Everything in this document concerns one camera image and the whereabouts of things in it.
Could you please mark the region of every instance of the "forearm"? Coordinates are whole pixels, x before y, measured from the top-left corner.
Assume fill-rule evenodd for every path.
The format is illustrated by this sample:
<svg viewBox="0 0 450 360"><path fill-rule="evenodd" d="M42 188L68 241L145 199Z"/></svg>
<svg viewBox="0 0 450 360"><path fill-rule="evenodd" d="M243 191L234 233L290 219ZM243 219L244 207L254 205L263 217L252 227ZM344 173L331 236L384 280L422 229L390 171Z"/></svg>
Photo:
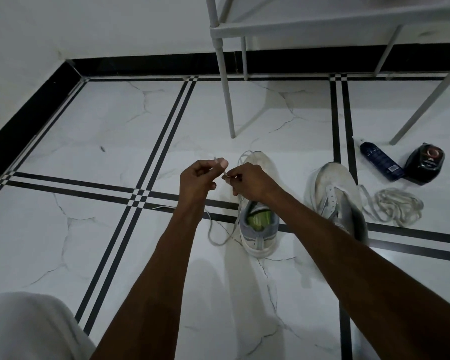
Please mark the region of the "forearm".
<svg viewBox="0 0 450 360"><path fill-rule="evenodd" d="M450 358L450 304L282 189L267 197L382 359Z"/></svg>
<svg viewBox="0 0 450 360"><path fill-rule="evenodd" d="M176 208L145 269L103 336L95 359L173 359L200 207Z"/></svg>

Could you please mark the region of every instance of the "sneaker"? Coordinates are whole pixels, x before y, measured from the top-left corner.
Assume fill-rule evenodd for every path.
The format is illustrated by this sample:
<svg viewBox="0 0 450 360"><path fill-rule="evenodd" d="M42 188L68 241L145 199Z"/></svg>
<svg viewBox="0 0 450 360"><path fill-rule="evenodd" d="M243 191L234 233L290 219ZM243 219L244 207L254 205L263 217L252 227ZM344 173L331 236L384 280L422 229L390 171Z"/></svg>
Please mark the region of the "sneaker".
<svg viewBox="0 0 450 360"><path fill-rule="evenodd" d="M347 168L326 163L310 176L307 191L313 211L358 241L368 241L359 188Z"/></svg>
<svg viewBox="0 0 450 360"><path fill-rule="evenodd" d="M243 163L259 165L275 181L278 178L275 165L261 151L252 152ZM240 237L246 252L256 258L271 255L276 248L276 235L280 223L278 215L267 205L245 197L240 200L239 210Z"/></svg>

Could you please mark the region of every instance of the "white pants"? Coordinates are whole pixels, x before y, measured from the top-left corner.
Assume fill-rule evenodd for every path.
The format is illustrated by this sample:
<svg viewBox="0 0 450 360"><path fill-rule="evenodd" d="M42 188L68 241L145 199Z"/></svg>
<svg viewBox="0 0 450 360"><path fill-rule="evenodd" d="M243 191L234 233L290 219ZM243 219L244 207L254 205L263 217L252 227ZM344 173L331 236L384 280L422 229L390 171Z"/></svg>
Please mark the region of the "white pants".
<svg viewBox="0 0 450 360"><path fill-rule="evenodd" d="M0 360L88 360L95 345L59 299L0 294Z"/></svg>

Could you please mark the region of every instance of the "blue spray can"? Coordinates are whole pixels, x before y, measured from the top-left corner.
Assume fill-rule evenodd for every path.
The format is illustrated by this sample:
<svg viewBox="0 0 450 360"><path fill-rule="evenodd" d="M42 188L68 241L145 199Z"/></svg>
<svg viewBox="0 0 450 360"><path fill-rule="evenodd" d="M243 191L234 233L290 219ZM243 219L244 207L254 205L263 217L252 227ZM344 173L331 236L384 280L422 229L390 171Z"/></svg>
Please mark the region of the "blue spray can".
<svg viewBox="0 0 450 360"><path fill-rule="evenodd" d="M377 145L363 138L353 138L360 152L389 181L394 182L405 176L405 171L385 154Z"/></svg>

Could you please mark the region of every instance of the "white shoelace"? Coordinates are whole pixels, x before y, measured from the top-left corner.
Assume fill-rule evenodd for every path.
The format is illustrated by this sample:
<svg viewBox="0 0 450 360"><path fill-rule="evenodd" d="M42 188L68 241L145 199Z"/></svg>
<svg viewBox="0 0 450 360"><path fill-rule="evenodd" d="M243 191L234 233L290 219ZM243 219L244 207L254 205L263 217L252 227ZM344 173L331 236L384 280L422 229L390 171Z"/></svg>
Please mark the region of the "white shoelace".
<svg viewBox="0 0 450 360"><path fill-rule="evenodd" d="M379 190L372 198L367 189L359 184L358 188L365 194L370 211L365 207L363 211L379 222L395 221L401 228L407 227L422 218L423 201L412 193L399 188L386 188ZM381 218L375 204L387 218Z"/></svg>
<svg viewBox="0 0 450 360"><path fill-rule="evenodd" d="M240 155L240 157L238 158L238 161L237 161L236 165L237 166L242 165L243 164L242 158L243 157L247 158L252 153L253 153L252 150L244 151L242 153L242 155ZM213 246L223 246L223 245L225 245L228 242L228 240L230 240L232 238L232 235L235 232L235 230L237 229L237 225L239 224L240 212L242 211L242 201L243 201L243 196L241 194L239 194L238 195L238 213L237 213L237 216L236 216L235 223L233 224L232 233L229 233L228 230L220 222L217 221L217 223L222 227L222 229L225 230L225 232L228 234L227 238L222 243L217 243L217 242L213 241L212 238L210 237L210 233L212 232L212 226L214 224L214 220L212 220L212 216L210 215L210 212L208 212L206 209L204 210L205 213L208 215L208 218L210 219L210 226L208 227L208 233L207 233L208 241L210 241L210 244L212 244ZM159 209L159 208L176 209L176 207L173 207L173 206L163 205L163 206L153 207L152 210L156 210L156 209Z"/></svg>

